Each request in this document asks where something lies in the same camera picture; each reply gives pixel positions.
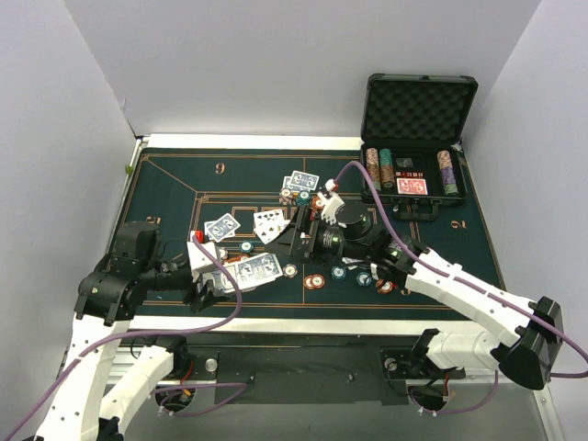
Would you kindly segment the blue backed card deck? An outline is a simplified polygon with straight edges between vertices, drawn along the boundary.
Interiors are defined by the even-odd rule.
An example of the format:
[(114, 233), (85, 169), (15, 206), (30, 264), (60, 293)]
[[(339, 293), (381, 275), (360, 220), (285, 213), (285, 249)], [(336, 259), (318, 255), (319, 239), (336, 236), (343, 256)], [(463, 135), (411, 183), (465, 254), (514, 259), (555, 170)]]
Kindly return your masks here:
[(233, 262), (225, 268), (237, 282), (240, 290), (256, 288), (283, 276), (281, 264), (275, 254), (263, 253)]

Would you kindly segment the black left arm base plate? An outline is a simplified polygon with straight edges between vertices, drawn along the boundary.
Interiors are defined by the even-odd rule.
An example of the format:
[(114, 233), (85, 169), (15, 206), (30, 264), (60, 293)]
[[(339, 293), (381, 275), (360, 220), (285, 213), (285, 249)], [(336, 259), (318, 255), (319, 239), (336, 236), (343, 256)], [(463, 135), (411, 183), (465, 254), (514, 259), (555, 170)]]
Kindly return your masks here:
[(164, 380), (184, 382), (217, 378), (220, 353), (212, 348), (185, 345), (174, 351), (173, 367)]

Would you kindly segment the spread red five chips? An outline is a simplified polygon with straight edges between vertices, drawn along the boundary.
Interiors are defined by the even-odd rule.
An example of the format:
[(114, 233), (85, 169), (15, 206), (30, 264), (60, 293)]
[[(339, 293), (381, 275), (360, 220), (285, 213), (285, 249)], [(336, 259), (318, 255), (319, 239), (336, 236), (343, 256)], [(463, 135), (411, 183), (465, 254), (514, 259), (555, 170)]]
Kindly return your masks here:
[(248, 255), (248, 254), (239, 254), (239, 255), (237, 255), (235, 257), (226, 259), (225, 261), (223, 261), (223, 264), (224, 265), (229, 265), (229, 264), (232, 264), (232, 263), (241, 262), (243, 260), (248, 259), (249, 257), (250, 257), (250, 255)]

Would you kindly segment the blue card seat five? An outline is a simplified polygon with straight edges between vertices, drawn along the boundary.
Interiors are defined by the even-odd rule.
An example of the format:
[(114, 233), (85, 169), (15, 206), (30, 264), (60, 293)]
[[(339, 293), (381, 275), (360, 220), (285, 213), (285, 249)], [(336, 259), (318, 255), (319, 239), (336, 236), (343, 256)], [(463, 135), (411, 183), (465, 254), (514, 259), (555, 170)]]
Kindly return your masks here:
[(205, 233), (210, 240), (219, 243), (225, 238), (233, 236), (240, 227), (239, 221), (230, 213), (225, 213), (217, 220), (207, 221), (205, 223)]

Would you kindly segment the blue card seat three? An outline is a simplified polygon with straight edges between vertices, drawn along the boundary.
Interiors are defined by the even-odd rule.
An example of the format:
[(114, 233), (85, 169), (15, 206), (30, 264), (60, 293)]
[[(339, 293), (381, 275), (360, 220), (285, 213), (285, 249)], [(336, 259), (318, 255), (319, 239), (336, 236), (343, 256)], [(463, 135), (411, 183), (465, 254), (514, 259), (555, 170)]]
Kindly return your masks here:
[(353, 266), (353, 265), (358, 265), (358, 264), (362, 263), (362, 260), (350, 258), (350, 257), (343, 257), (342, 262), (348, 266)]

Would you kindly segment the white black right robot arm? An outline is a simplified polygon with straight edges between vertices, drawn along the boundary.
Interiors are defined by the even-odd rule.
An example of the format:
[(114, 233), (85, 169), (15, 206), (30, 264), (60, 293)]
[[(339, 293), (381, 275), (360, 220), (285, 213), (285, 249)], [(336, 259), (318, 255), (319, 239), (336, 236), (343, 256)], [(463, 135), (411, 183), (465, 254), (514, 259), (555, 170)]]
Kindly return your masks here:
[(394, 240), (374, 223), (364, 203), (345, 203), (333, 224), (309, 206), (298, 207), (285, 226), (265, 223), (256, 233), (269, 253), (300, 263), (355, 259), (373, 279), (423, 294), (481, 326), (478, 333), (425, 330), (410, 354), (416, 373), (487, 368), (530, 390), (541, 390), (550, 380), (563, 330), (555, 300), (515, 296), (466, 273), (422, 243), (409, 237)]

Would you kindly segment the blue card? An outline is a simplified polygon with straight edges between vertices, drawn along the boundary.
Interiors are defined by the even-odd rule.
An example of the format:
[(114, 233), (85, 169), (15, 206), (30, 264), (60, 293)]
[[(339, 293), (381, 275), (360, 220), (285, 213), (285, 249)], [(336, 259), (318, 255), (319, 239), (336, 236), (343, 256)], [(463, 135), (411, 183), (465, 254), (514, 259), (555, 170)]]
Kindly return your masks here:
[(300, 192), (300, 187), (298, 185), (291, 183), (291, 177), (285, 176), (283, 179), (283, 188), (287, 188), (293, 192)]
[(290, 176), (290, 184), (294, 187), (307, 188), (314, 191), (318, 186), (320, 178), (317, 175), (301, 171), (293, 171)]

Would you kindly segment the red five chip stack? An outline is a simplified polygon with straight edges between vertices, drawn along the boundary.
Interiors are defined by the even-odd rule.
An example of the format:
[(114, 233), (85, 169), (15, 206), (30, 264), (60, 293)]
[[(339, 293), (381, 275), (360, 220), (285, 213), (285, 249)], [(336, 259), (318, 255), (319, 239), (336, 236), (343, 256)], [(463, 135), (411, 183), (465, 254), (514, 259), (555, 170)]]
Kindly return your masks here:
[(323, 288), (325, 279), (320, 274), (308, 275), (304, 278), (304, 286), (306, 289), (314, 290)]

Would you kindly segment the red five chips seat three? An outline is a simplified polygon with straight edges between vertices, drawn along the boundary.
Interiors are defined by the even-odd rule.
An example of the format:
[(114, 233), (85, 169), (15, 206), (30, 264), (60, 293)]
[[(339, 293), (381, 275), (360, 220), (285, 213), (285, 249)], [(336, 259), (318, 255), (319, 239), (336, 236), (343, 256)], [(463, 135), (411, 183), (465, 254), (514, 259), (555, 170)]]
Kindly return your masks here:
[(376, 282), (376, 290), (381, 294), (388, 294), (394, 289), (394, 284), (388, 280), (379, 279)]

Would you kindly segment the three of clubs card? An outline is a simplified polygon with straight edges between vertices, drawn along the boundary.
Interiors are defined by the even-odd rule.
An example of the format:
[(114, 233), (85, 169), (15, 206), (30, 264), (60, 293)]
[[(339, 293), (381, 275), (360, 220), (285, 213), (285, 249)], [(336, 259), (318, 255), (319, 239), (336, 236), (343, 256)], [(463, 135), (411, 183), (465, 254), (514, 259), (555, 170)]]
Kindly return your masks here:
[(263, 244), (274, 241), (289, 225), (289, 220), (272, 220), (254, 228), (254, 232)]

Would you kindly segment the green fifty chips seat four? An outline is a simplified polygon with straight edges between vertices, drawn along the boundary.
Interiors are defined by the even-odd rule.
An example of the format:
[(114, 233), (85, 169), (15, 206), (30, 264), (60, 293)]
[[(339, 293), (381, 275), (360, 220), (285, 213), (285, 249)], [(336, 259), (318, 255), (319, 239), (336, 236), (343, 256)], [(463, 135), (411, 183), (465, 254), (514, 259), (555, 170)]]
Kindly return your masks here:
[(242, 241), (239, 244), (239, 249), (243, 254), (250, 254), (254, 250), (254, 245), (250, 241)]

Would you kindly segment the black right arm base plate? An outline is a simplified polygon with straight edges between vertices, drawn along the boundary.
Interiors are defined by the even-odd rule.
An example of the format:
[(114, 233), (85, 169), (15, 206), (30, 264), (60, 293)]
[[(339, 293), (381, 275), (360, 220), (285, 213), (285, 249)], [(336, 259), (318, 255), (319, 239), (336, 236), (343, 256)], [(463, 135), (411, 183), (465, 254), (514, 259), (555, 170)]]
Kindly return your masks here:
[(408, 348), (384, 348), (379, 352), (384, 374), (400, 379), (464, 379), (464, 368), (437, 367), (427, 356)]

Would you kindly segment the green fifty chips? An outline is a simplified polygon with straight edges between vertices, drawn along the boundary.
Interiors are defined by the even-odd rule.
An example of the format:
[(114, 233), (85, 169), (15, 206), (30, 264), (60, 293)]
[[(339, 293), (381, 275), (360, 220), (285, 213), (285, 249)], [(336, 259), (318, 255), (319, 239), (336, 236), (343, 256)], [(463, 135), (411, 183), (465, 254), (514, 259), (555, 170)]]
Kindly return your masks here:
[(311, 193), (306, 190), (301, 190), (296, 198), (296, 203), (298, 206), (306, 206), (311, 201)]

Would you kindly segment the nine of spades card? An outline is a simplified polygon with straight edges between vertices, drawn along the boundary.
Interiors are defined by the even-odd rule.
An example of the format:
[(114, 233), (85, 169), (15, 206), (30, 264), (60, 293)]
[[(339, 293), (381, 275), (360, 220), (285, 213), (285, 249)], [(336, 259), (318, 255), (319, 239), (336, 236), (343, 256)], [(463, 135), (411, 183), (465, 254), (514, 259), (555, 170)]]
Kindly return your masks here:
[(283, 209), (262, 210), (254, 214), (254, 226), (258, 227), (268, 222), (284, 220)]

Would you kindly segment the blue playing card box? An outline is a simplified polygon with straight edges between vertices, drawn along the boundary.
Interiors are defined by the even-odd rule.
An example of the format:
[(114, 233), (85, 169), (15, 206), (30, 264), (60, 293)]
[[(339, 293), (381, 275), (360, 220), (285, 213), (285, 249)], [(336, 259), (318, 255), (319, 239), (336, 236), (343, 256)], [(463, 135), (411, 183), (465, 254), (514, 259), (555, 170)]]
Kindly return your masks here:
[(204, 274), (203, 280), (204, 281), (211, 280), (213, 282), (214, 288), (220, 292), (223, 292), (223, 293), (233, 293), (234, 292), (234, 286), (233, 286), (232, 282), (220, 270), (216, 270), (211, 273)]

